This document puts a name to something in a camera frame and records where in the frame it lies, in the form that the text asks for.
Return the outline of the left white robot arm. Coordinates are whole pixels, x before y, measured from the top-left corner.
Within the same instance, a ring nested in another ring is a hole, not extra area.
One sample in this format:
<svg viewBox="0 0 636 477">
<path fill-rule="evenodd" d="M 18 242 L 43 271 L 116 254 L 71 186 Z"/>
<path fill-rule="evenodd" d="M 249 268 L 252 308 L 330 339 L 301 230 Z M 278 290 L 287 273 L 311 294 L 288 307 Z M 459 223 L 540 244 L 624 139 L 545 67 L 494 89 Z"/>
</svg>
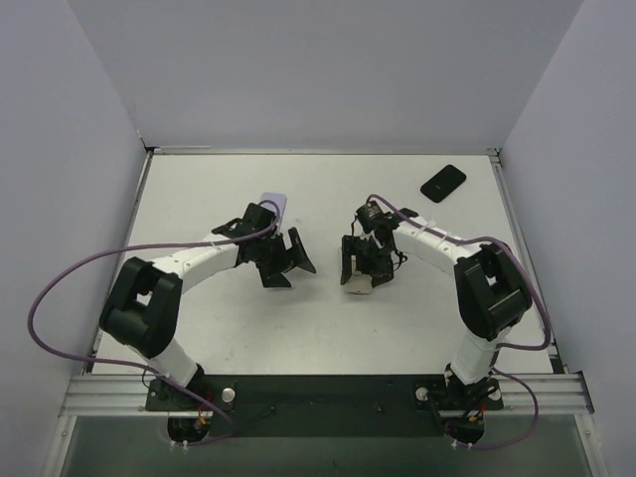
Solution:
<svg viewBox="0 0 636 477">
<path fill-rule="evenodd" d="M 243 216 L 211 230 L 201 246 L 124 261 L 99 317 L 101 331 L 132 349 L 154 372 L 171 379 L 169 398 L 181 408 L 203 399 L 202 368 L 177 342 L 182 295 L 212 276 L 252 262 L 265 288 L 289 288 L 294 268 L 314 273 L 296 228 L 285 245 L 273 202 L 247 205 Z"/>
</svg>

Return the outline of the beige phone case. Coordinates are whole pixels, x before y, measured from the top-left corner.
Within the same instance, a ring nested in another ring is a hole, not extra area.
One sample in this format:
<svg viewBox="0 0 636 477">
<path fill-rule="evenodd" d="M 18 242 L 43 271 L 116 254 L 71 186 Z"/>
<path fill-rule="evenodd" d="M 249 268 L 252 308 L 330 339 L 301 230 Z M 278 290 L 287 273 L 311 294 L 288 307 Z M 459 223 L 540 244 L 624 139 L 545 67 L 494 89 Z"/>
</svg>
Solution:
<svg viewBox="0 0 636 477">
<path fill-rule="evenodd" d="M 356 275 L 346 285 L 341 286 L 343 290 L 349 294 L 370 294 L 373 290 L 372 278 L 362 273 L 358 267 Z"/>
</svg>

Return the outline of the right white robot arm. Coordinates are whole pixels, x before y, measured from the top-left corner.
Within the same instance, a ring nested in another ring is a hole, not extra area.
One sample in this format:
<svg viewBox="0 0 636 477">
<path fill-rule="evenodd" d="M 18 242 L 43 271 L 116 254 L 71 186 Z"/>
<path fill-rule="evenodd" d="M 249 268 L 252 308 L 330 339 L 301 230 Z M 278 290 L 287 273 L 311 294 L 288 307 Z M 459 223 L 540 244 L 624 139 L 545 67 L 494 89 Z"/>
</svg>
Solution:
<svg viewBox="0 0 636 477">
<path fill-rule="evenodd" d="M 491 374 L 499 346 L 533 304 L 518 266 L 491 241 L 466 243 L 426 224 L 417 213 L 385 212 L 368 201 L 355 212 L 357 235 L 342 237 L 340 284 L 351 294 L 369 294 L 392 281 L 403 262 L 419 258 L 455 282 L 466 334 L 444 372 L 449 386 L 467 390 Z"/>
</svg>

